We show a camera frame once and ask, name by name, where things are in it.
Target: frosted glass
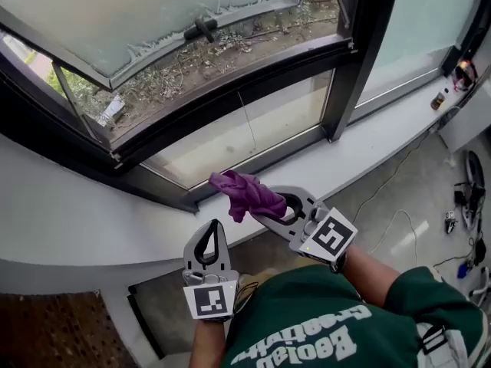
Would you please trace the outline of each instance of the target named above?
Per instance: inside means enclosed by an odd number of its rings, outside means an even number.
[[[216,17],[266,0],[0,0],[0,6],[111,76],[181,38],[203,15]]]
[[[186,188],[319,122],[331,71],[277,91],[191,133],[145,164]]]
[[[396,0],[358,103],[440,66],[474,0]]]

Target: green t-shirt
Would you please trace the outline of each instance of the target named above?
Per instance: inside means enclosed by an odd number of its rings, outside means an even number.
[[[484,313],[433,268],[402,274],[381,309],[365,304],[344,276],[312,265],[258,288],[230,324],[222,366],[414,367],[416,323],[459,330],[469,366],[487,338]]]

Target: blue object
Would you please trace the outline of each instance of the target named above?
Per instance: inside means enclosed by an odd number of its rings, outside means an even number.
[[[467,273],[469,272],[470,268],[467,266],[467,263],[462,263],[459,266],[459,271],[457,272],[457,278],[462,279],[464,278]]]

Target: green sleeve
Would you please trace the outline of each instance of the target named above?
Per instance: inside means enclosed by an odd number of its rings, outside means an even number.
[[[416,323],[441,324],[447,330],[459,330],[471,366],[486,343],[486,315],[448,285],[434,268],[413,268],[399,276],[390,287],[384,308],[412,317]]]

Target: small bottle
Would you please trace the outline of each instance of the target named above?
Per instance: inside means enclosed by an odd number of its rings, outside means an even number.
[[[448,94],[448,89],[446,87],[443,91],[445,92],[445,94]],[[445,94],[439,92],[437,96],[433,98],[430,104],[433,109],[437,110],[440,105],[443,104],[443,102],[445,101]]]

